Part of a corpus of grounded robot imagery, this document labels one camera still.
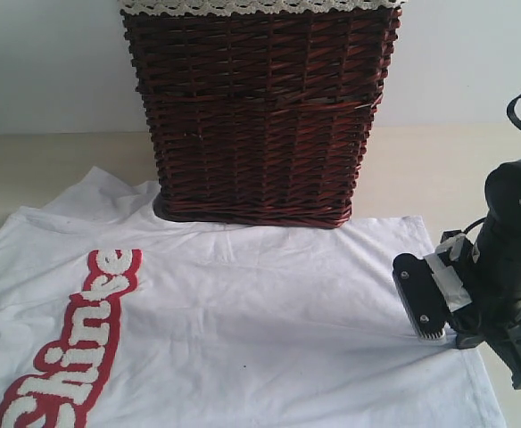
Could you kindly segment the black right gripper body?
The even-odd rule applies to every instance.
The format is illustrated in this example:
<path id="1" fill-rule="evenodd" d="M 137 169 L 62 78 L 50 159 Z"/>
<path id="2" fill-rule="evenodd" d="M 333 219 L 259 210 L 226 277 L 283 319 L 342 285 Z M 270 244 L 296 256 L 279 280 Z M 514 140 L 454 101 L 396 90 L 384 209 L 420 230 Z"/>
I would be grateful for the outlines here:
<path id="1" fill-rule="evenodd" d="M 491 314 L 470 303 L 452 311 L 447 322 L 456 333 L 459 350 L 473 349 L 483 342 L 493 350 L 521 350 L 521 306 Z"/>

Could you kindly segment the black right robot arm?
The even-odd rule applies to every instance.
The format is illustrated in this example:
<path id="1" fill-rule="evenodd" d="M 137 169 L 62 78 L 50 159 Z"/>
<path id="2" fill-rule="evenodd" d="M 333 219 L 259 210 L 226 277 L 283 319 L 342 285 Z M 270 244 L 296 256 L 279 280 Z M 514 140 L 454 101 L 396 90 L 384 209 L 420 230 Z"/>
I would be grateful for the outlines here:
<path id="1" fill-rule="evenodd" d="M 462 276 L 475 312 L 458 330 L 456 345 L 486 342 L 521 390 L 521 159 L 505 162 L 486 178 L 488 213 L 470 249 Z"/>

